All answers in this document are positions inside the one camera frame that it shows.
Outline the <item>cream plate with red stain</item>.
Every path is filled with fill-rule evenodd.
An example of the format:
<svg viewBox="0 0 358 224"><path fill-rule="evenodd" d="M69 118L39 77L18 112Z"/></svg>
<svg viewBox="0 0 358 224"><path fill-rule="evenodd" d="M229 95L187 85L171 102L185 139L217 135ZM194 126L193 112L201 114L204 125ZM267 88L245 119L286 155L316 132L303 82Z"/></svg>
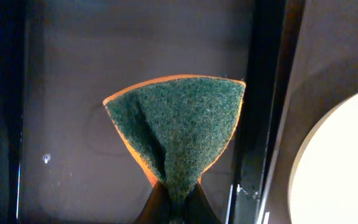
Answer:
<svg viewBox="0 0 358 224"><path fill-rule="evenodd" d="M288 184L297 224L358 224L358 93L326 113L305 137Z"/></svg>

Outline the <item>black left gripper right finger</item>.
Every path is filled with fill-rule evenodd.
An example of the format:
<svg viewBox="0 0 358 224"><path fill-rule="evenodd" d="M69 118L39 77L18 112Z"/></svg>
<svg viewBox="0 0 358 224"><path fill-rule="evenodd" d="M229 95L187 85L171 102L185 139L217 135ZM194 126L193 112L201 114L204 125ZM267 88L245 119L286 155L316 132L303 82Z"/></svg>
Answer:
<svg viewBox="0 0 358 224"><path fill-rule="evenodd" d="M183 221L185 224L221 224L199 183L184 201Z"/></svg>

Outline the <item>orange green sponge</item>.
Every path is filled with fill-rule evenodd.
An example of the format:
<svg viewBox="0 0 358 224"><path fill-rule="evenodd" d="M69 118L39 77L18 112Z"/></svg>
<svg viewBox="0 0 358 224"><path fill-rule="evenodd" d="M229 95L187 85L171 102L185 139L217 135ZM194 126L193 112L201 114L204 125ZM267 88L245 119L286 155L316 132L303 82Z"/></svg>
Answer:
<svg viewBox="0 0 358 224"><path fill-rule="evenodd" d="M172 75L127 87L103 105L150 184L182 203L233 138L245 89L240 80Z"/></svg>

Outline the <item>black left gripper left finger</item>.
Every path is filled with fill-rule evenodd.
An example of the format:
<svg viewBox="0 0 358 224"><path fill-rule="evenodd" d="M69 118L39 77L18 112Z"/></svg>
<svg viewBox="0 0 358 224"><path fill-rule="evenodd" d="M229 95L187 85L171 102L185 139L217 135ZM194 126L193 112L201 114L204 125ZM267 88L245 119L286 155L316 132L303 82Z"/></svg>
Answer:
<svg viewBox="0 0 358 224"><path fill-rule="evenodd" d="M167 188L157 182L134 224L170 224L171 200Z"/></svg>

